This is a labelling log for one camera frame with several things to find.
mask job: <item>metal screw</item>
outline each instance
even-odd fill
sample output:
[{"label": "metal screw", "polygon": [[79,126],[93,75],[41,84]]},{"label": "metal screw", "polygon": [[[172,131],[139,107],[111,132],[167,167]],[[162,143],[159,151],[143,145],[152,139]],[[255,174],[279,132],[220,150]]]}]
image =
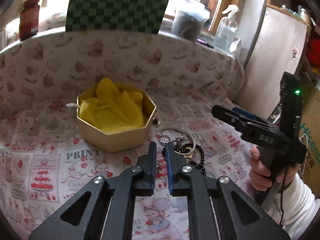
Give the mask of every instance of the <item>metal screw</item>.
[{"label": "metal screw", "polygon": [[226,176],[222,176],[219,178],[220,182],[223,183],[223,184],[227,184],[229,183],[230,179]]},{"label": "metal screw", "polygon": [[160,124],[161,124],[161,122],[159,121],[159,119],[156,118],[156,117],[154,117],[154,118],[152,119],[152,123],[155,124],[155,125],[160,125]]},{"label": "metal screw", "polygon": [[132,170],[133,172],[137,173],[137,172],[142,171],[142,167],[140,167],[140,166],[133,166],[133,167],[131,168],[131,170]]},{"label": "metal screw", "polygon": [[189,173],[192,171],[192,168],[190,166],[183,166],[182,171],[185,173]]},{"label": "metal screw", "polygon": [[102,176],[97,176],[93,179],[93,182],[95,184],[100,184],[101,182],[103,182],[103,177]]}]

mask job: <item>gold box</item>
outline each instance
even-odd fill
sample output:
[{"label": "gold box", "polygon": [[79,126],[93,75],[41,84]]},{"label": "gold box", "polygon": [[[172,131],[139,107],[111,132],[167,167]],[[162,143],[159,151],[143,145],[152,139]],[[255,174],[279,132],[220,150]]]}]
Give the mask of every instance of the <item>gold box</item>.
[{"label": "gold box", "polygon": [[[77,104],[79,105],[79,103],[83,99],[95,97],[96,87],[97,86],[94,86],[83,92],[81,95],[79,95],[77,97]],[[121,83],[119,90],[137,91],[138,89]],[[146,92],[144,92],[143,90],[138,91],[140,91],[143,94],[142,112],[145,118],[147,119],[147,122],[144,127],[119,133],[107,134],[95,128],[86,121],[82,120],[79,117],[79,109],[77,109],[78,125],[82,138],[108,153],[118,152],[142,145],[150,130],[153,115],[156,111],[156,105]]]}]

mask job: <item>black cable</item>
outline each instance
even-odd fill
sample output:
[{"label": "black cable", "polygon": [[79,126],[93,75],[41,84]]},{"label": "black cable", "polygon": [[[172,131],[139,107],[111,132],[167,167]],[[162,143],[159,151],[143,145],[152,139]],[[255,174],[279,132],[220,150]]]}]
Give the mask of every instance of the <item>black cable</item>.
[{"label": "black cable", "polygon": [[286,166],[286,168],[285,168],[284,178],[283,178],[282,187],[281,187],[280,210],[281,210],[282,215],[281,215],[280,225],[281,225],[281,223],[282,223],[282,219],[283,219],[283,215],[284,215],[284,210],[283,210],[283,207],[282,207],[282,202],[283,202],[283,191],[284,191],[285,179],[286,179],[286,177],[287,177],[287,172],[288,172],[288,166]]}]

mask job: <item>white sleeve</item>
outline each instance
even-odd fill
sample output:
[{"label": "white sleeve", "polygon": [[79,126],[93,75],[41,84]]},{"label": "white sleeve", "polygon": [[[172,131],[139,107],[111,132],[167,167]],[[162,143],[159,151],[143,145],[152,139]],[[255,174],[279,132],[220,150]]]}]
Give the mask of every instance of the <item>white sleeve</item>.
[{"label": "white sleeve", "polygon": [[[280,193],[276,195],[280,209]],[[307,229],[320,207],[311,189],[296,174],[291,185],[283,192],[284,216],[282,224],[292,240],[297,240]]]}]

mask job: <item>spray bottle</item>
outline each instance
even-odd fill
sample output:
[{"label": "spray bottle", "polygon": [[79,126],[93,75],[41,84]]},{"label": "spray bottle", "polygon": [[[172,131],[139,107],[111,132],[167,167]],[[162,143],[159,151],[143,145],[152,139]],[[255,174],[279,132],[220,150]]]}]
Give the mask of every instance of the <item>spray bottle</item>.
[{"label": "spray bottle", "polygon": [[238,6],[230,4],[222,14],[228,14],[223,17],[219,23],[216,35],[213,40],[213,46],[223,52],[229,54],[230,46],[236,36],[238,30],[238,23],[236,22],[236,13],[239,11]]}]

